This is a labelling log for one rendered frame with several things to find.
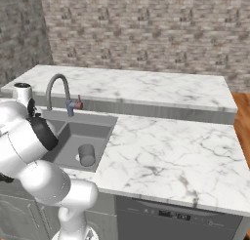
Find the red tap lever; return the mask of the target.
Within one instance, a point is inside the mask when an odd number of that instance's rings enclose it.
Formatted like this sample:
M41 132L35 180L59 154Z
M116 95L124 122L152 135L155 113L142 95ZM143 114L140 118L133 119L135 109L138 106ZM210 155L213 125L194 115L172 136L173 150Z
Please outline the red tap lever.
M83 108L83 102L81 101L80 95L78 95L78 100L76 101L74 108L76 108L76 109Z

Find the dark grey dishwasher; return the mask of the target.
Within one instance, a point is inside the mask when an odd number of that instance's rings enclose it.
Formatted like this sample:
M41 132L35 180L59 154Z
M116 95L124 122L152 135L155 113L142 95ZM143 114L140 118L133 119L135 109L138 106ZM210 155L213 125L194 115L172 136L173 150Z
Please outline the dark grey dishwasher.
M232 240L242 217L116 197L118 240Z

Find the grey cupboard door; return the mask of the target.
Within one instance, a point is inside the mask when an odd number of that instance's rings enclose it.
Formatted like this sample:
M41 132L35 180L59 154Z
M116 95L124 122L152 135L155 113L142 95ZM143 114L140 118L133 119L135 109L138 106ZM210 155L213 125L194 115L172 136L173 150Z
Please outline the grey cupboard door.
M34 200L0 195L0 237L6 240L50 240Z

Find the grey curved tap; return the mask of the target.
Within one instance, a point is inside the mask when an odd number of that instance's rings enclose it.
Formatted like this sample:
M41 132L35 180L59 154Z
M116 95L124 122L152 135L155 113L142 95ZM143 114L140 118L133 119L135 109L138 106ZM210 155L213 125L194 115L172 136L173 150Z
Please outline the grey curved tap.
M66 105L66 111L67 115L69 117L72 117L74 115L74 107L75 107L75 102L71 100L70 98L70 92L69 92L69 87L68 87L68 82L63 74L56 74L54 75L51 80L48 83L47 89L46 89L46 101L47 101L47 109L49 111L52 110L52 88L54 86L54 83L58 80L61 79L63 83L63 88L64 88L64 94L65 94L65 105Z

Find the grey sink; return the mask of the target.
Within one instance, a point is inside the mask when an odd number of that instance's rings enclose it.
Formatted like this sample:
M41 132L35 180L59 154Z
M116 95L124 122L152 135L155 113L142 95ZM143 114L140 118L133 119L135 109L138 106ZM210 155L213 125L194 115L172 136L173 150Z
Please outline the grey sink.
M61 168L94 173L98 169L117 118L84 113L74 113L69 117L66 112L56 110L43 110L42 117L55 127L59 139L58 145L43 160ZM78 148L85 143L95 148L96 161L90 167L82 166L79 161Z

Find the grey cup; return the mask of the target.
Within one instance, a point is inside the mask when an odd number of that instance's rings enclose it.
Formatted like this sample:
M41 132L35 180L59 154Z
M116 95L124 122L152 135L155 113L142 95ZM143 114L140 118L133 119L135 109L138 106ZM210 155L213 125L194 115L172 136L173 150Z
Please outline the grey cup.
M89 143L80 145L78 148L78 154L79 161L84 167L90 167L96 161L95 148Z

